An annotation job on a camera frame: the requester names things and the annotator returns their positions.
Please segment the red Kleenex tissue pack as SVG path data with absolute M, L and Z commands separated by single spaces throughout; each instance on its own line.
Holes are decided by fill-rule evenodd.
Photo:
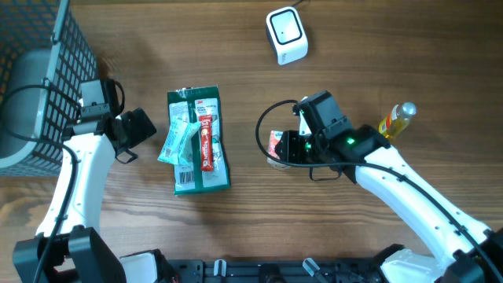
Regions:
M 279 141 L 281 140 L 281 137 L 282 137 L 282 134 L 283 132 L 282 131 L 278 131 L 278 130 L 272 130 L 270 132 L 270 136 L 269 136 L 269 141 L 268 141 L 268 150 L 267 152 L 272 156 L 274 157 L 275 159 L 280 159 L 280 157 L 276 154 L 276 146 L 277 144 L 279 143 Z M 284 165 L 284 164 L 280 164 L 278 163 L 277 161 L 274 161 L 270 158 L 267 158 L 267 162 L 275 169 L 278 169 L 278 170 L 288 170 L 290 167 L 287 166 L 287 165 Z

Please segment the light green snack pouch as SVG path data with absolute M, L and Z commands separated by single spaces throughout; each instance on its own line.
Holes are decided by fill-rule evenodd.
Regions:
M 190 165 L 192 163 L 190 142 L 200 127 L 200 122 L 190 123 L 183 119 L 172 119 L 167 138 L 157 160 L 173 165 Z

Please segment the red Nescafe coffee stick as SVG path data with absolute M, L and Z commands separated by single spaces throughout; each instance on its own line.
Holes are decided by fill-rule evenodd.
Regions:
M 210 172 L 214 170 L 211 133 L 212 115 L 200 116 L 199 122 L 201 170 Z

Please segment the green 3M gloves package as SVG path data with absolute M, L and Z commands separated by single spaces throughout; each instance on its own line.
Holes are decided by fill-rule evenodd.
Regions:
M 169 121 L 178 118 L 186 122 L 199 122 L 199 117 L 212 115 L 212 154 L 214 170 L 201 170 L 200 129 L 193 136 L 192 163 L 173 165 L 174 194 L 190 195 L 210 193 L 231 186 L 226 153 L 222 145 L 222 112 L 217 86 L 183 88 L 167 93 Z

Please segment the yellow liquid bottle silver cap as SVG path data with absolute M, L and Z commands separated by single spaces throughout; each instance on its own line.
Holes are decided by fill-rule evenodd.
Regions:
M 413 102 L 395 105 L 389 114 L 380 122 L 378 131 L 388 140 L 396 139 L 405 130 L 411 119 L 417 114 L 417 107 Z

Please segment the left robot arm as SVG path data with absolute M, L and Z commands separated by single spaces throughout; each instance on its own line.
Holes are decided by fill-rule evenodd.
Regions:
M 16 243 L 13 265 L 23 282 L 169 282 L 175 271 L 159 250 L 117 258 L 99 234 L 110 167 L 122 153 L 156 133 L 142 108 L 125 112 L 125 94 L 113 79 L 82 83 L 79 116 L 57 147 L 62 168 L 50 209 L 35 237 Z

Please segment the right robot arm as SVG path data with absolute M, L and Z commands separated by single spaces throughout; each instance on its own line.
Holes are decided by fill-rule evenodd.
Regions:
M 290 100 L 299 129 L 282 134 L 275 161 L 329 167 L 371 192 L 424 242 L 430 256 L 396 244 L 376 258 L 386 282 L 500 282 L 502 232 L 464 213 L 411 168 L 375 128 L 355 128 L 322 91 Z

